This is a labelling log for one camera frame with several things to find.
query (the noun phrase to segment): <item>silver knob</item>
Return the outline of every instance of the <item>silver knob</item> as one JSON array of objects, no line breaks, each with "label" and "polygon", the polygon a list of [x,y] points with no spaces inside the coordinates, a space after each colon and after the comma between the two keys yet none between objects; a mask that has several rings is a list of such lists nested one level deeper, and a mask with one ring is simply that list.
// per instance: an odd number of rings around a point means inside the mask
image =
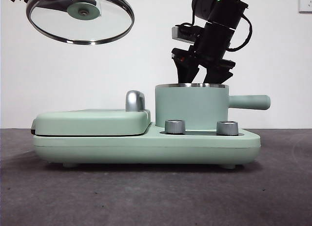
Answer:
[{"label": "silver knob", "polygon": [[144,94],[140,91],[128,91],[126,95],[126,112],[139,112],[144,109]]},{"label": "silver knob", "polygon": [[235,121],[218,121],[216,133],[224,136],[236,136],[238,135],[238,123]]},{"label": "silver knob", "polygon": [[165,133],[185,134],[185,121],[184,120],[166,120]]}]

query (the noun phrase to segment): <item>white backdrop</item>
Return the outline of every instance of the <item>white backdrop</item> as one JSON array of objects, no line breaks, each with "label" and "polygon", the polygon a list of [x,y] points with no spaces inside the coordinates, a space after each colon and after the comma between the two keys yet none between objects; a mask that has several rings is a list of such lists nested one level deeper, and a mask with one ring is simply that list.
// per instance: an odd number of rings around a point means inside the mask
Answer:
[{"label": "white backdrop", "polygon": [[[191,20],[192,0],[127,0],[136,15],[124,38],[99,46],[49,39],[27,21],[26,4],[1,0],[1,127],[29,128],[37,114],[87,108],[124,108],[140,90],[155,119],[154,87],[176,83],[171,27]],[[242,128],[312,128],[312,15],[298,0],[244,0],[252,21],[250,44],[225,58],[236,62],[231,94],[268,94],[268,111],[230,109]],[[197,24],[204,21],[197,19]],[[242,20],[232,47],[245,40]],[[204,79],[202,69],[196,82]]]}]

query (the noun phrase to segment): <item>wall outlet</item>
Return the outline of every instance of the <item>wall outlet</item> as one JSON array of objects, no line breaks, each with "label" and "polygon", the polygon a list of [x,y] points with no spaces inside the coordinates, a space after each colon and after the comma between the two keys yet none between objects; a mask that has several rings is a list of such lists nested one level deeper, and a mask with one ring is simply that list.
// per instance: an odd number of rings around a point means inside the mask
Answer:
[{"label": "wall outlet", "polygon": [[312,0],[299,0],[299,13],[312,13]]}]

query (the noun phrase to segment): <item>glass lid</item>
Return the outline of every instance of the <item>glass lid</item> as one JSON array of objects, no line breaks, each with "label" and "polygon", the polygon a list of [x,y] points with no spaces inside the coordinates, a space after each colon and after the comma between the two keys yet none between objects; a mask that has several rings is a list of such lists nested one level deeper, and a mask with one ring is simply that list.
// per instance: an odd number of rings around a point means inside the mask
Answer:
[{"label": "glass lid", "polygon": [[26,13],[39,32],[72,44],[112,42],[134,24],[134,13],[125,0],[29,0]]}]

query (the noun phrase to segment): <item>black cable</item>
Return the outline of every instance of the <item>black cable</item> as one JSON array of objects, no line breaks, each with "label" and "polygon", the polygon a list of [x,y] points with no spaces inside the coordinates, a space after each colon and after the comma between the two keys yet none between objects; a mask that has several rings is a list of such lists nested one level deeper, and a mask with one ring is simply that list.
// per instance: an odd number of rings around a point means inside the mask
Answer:
[{"label": "black cable", "polygon": [[246,40],[243,42],[242,45],[240,45],[239,47],[236,47],[236,48],[227,48],[226,50],[228,52],[236,52],[236,51],[242,49],[243,47],[245,47],[249,43],[249,41],[250,41],[250,39],[251,39],[251,37],[253,35],[253,25],[252,25],[252,23],[250,22],[250,20],[248,20],[248,18],[244,14],[242,14],[241,17],[244,20],[246,20],[248,22],[248,24],[249,24],[249,34],[248,34]]},{"label": "black cable", "polygon": [[193,26],[195,24],[195,12],[196,12],[196,6],[198,4],[198,0],[195,0],[195,4],[194,4],[194,8],[193,8],[193,14],[192,14],[192,23],[182,23],[180,25],[176,25],[176,26],[185,26],[185,25],[189,25],[189,26]]}]

